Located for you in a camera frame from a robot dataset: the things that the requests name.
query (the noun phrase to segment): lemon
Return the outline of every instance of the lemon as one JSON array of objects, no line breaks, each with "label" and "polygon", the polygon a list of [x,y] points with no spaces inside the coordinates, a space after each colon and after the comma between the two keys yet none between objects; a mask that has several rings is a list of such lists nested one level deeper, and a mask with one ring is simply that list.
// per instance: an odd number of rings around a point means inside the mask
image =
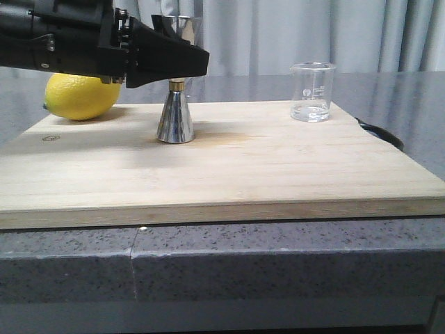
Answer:
[{"label": "lemon", "polygon": [[48,80],[44,105],[54,115],[89,120],[116,103],[120,86],[119,83],[102,83],[99,78],[55,73]]}]

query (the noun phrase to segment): curtain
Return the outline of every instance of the curtain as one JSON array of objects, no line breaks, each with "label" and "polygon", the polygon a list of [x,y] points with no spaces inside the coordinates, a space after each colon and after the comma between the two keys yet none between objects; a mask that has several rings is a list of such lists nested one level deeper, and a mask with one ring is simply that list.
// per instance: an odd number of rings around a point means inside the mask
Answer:
[{"label": "curtain", "polygon": [[[301,61],[338,72],[445,70],[445,0],[115,0],[151,15],[203,18],[208,75],[288,74]],[[0,68],[1,76],[40,75]]]}]

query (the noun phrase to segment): gray countertop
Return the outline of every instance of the gray countertop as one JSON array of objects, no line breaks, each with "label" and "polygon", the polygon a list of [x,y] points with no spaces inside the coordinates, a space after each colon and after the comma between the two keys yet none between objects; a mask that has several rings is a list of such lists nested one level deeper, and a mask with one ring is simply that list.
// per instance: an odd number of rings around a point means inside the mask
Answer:
[{"label": "gray countertop", "polygon": [[[47,115],[46,80],[1,80],[0,145]],[[188,101],[288,100],[292,87],[196,78]],[[162,103],[167,89],[119,102]],[[338,74],[333,100],[445,180],[444,90],[443,72]],[[5,334],[426,324],[443,294],[443,216],[0,232]]]}]

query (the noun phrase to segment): wooden board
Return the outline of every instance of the wooden board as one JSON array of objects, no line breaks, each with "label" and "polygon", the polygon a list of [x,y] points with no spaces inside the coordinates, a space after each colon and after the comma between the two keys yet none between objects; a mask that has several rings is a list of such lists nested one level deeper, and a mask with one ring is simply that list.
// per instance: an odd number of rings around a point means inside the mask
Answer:
[{"label": "wooden board", "polygon": [[158,142],[161,104],[48,116],[0,150],[0,228],[445,214],[445,182],[332,106],[190,104],[196,139]]}]

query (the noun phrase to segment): metal jigger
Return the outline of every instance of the metal jigger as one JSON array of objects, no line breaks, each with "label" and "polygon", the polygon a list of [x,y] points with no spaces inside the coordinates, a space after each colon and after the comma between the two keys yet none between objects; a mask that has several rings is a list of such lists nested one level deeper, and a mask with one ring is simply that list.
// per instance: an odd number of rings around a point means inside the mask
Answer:
[{"label": "metal jigger", "polygon": [[[152,15],[154,30],[170,38],[181,38],[196,44],[200,18]],[[195,138],[185,94],[186,79],[168,80],[169,93],[159,121],[157,138],[172,144],[187,143]]]}]

